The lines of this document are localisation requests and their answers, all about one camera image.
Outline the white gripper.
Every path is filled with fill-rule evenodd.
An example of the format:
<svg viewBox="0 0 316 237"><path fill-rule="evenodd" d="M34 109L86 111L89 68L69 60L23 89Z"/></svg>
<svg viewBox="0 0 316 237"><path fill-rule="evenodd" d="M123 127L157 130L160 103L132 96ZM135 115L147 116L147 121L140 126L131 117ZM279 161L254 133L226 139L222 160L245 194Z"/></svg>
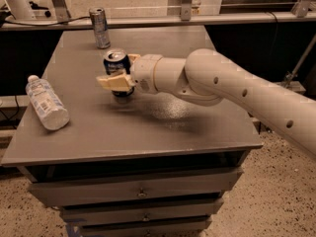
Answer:
<svg viewBox="0 0 316 237"><path fill-rule="evenodd" d="M140 54L131 53L128 58L130 64L132 64L130 68L131 76L125 73L115 76L98 76L97 82L106 90L127 92L135 86L142 93L157 94L154 74L156 65L162 59L162 55L145 54L140 56Z"/></svg>

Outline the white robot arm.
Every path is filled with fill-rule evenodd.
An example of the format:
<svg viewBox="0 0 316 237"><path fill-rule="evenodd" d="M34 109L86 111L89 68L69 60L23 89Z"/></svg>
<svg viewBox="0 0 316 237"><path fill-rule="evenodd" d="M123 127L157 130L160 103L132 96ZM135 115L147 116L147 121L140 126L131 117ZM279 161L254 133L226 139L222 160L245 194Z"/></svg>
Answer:
<svg viewBox="0 0 316 237"><path fill-rule="evenodd" d="M106 90L169 93L213 106L227 99L310 157L316 157L316 102L260 78L219 52L197 49L186 58L133 54L131 67L97 78Z"/></svg>

